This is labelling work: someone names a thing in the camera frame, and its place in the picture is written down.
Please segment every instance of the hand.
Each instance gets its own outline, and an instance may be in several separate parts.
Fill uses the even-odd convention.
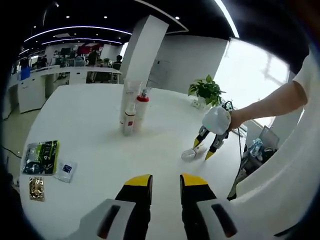
[[[237,129],[240,127],[240,125],[245,121],[244,116],[241,114],[239,110],[233,110],[230,112],[231,115],[231,123],[228,128],[228,132],[230,132],[233,129]]]

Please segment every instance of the blue object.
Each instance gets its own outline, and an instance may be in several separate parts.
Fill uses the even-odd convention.
[[[21,79],[20,79],[20,81],[29,78],[30,77],[30,71],[31,71],[31,68],[29,66],[27,66],[26,68],[22,68],[21,69]]]

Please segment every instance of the red bottle cap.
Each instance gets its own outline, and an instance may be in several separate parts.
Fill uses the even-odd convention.
[[[149,102],[149,98],[147,96],[138,96],[136,98],[139,102]]]

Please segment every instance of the human arm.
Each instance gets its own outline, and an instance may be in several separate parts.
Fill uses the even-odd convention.
[[[311,58],[307,56],[293,81],[282,85],[260,101],[232,111],[228,130],[236,129],[248,120],[288,114],[307,104],[310,88],[310,65]]]

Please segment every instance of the white sleeve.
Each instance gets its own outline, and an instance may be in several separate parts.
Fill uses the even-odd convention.
[[[310,94],[310,83],[311,83],[312,74],[313,74],[312,56],[309,54],[304,59],[301,70],[293,79],[293,81],[296,81],[303,87],[303,90],[307,98],[309,98],[309,94]]]

